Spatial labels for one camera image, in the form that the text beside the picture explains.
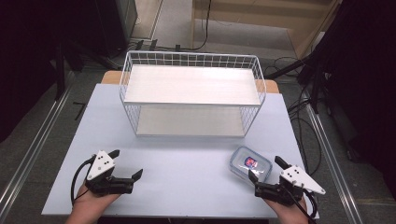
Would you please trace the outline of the black metal stand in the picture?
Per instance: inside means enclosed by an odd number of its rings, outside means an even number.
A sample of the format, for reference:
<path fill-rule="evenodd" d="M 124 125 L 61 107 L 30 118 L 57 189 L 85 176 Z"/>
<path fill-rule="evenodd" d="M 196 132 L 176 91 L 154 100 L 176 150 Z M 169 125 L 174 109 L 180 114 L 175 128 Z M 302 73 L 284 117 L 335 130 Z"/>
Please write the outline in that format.
<path fill-rule="evenodd" d="M 55 100 L 58 101 L 65 93 L 65 73 L 64 62 L 68 62 L 74 71 L 81 71 L 83 68 L 83 61 L 79 58 L 79 54 L 84 54 L 101 64 L 104 68 L 109 70 L 120 70 L 120 65 L 112 63 L 109 59 L 105 59 L 90 49 L 81 46 L 79 43 L 69 39 L 60 40 L 56 47 L 55 70 L 56 70 L 56 85 L 57 91 Z"/>
<path fill-rule="evenodd" d="M 275 79 L 286 75 L 292 70 L 302 67 L 301 72 L 297 76 L 297 81 L 300 85 L 307 86 L 310 83 L 310 80 L 313 80 L 309 103 L 311 104 L 314 112 L 317 114 L 320 77 L 324 72 L 327 54 L 328 51 L 326 49 L 316 48 L 309 55 L 303 57 L 302 59 L 296 60 L 294 63 L 284 68 L 278 69 L 272 74 L 264 74 L 264 78 Z"/>

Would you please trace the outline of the person's left hand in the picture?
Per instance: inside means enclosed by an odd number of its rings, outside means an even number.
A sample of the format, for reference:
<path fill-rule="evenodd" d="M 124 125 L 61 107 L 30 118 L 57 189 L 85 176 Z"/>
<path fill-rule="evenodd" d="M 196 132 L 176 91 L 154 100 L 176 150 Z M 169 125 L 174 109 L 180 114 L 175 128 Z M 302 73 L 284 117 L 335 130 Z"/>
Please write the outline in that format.
<path fill-rule="evenodd" d="M 95 224 L 106 209 L 120 197 L 119 194 L 96 196 L 84 184 L 80 186 L 78 196 L 64 224 Z"/>

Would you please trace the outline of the clear plastic food container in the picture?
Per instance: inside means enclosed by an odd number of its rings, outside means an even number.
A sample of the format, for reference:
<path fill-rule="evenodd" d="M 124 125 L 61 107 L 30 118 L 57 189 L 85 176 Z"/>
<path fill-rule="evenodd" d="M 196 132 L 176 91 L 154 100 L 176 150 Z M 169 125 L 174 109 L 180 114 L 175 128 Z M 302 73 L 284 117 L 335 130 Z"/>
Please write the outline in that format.
<path fill-rule="evenodd" d="M 248 183 L 248 171 L 257 176 L 260 182 L 265 182 L 271 174 L 273 164 L 256 151 L 242 146 L 232 154 L 229 167 L 234 174 Z"/>

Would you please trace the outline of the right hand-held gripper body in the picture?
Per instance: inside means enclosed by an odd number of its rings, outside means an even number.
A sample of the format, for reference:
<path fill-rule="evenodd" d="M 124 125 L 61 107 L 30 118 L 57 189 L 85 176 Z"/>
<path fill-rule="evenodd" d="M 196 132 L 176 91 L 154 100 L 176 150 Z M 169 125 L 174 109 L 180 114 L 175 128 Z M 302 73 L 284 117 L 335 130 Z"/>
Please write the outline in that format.
<path fill-rule="evenodd" d="M 287 164 L 281 165 L 281 168 L 279 182 L 274 185 L 260 182 L 257 176 L 254 176 L 256 197 L 292 206 L 302 199 L 305 191 L 321 195 L 326 193 L 326 190 L 300 166 Z"/>

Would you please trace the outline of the person's right hand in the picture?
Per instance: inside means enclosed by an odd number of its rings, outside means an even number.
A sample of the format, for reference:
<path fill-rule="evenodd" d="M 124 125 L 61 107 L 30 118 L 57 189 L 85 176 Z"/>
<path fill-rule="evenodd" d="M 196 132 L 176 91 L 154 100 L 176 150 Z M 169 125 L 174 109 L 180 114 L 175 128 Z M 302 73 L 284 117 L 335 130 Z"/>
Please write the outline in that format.
<path fill-rule="evenodd" d="M 264 200 L 276 213 L 280 224 L 309 224 L 309 218 L 301 211 L 307 210 L 304 198 L 299 201 L 299 206 L 285 206 L 270 200 Z"/>

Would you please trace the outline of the light wooden furniture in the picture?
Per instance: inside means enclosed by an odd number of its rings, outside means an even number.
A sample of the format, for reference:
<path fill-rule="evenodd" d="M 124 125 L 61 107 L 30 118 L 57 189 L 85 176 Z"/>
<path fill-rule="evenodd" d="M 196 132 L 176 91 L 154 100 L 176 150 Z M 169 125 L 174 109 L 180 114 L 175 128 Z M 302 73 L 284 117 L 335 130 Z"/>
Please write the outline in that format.
<path fill-rule="evenodd" d="M 191 40 L 195 19 L 286 28 L 301 59 L 334 18 L 342 0 L 192 0 Z"/>

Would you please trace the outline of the aluminium floor rail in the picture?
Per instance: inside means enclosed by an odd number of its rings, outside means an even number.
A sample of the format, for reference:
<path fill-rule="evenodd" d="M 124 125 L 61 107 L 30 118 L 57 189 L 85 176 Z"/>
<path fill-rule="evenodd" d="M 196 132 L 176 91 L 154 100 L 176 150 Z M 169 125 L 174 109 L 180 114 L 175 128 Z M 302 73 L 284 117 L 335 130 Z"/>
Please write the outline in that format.
<path fill-rule="evenodd" d="M 64 109 L 78 75 L 69 72 L 65 91 L 58 100 L 50 88 L 17 125 L 11 135 L 0 143 L 0 222 L 6 220 L 46 145 L 57 119 Z"/>
<path fill-rule="evenodd" d="M 319 114 L 315 113 L 311 105 L 306 108 L 306 111 L 313 124 L 319 144 L 322 147 L 324 158 L 330 169 L 332 180 L 337 189 L 341 204 L 346 212 L 349 224 L 364 224 L 349 185 L 332 151 L 332 145 L 328 135 L 325 133 Z"/>

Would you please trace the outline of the black cabinet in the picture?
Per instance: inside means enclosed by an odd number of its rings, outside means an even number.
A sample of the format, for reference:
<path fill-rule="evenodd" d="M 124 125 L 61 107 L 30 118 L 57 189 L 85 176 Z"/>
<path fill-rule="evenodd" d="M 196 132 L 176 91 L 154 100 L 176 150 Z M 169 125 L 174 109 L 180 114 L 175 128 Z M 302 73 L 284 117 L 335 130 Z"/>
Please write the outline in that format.
<path fill-rule="evenodd" d="M 115 57 L 130 42 L 138 17 L 135 0 L 95 0 L 99 13 L 100 53 Z"/>

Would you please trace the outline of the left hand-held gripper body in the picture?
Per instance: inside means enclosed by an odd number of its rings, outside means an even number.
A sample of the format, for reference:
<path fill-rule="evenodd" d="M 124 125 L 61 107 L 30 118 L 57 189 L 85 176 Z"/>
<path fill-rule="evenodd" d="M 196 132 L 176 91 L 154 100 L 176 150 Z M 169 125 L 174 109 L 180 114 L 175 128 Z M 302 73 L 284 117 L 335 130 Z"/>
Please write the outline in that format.
<path fill-rule="evenodd" d="M 93 194 L 105 196 L 108 194 L 131 194 L 134 181 L 129 178 L 118 178 L 112 173 L 115 168 L 114 159 L 108 153 L 99 150 L 86 176 L 85 186 Z"/>

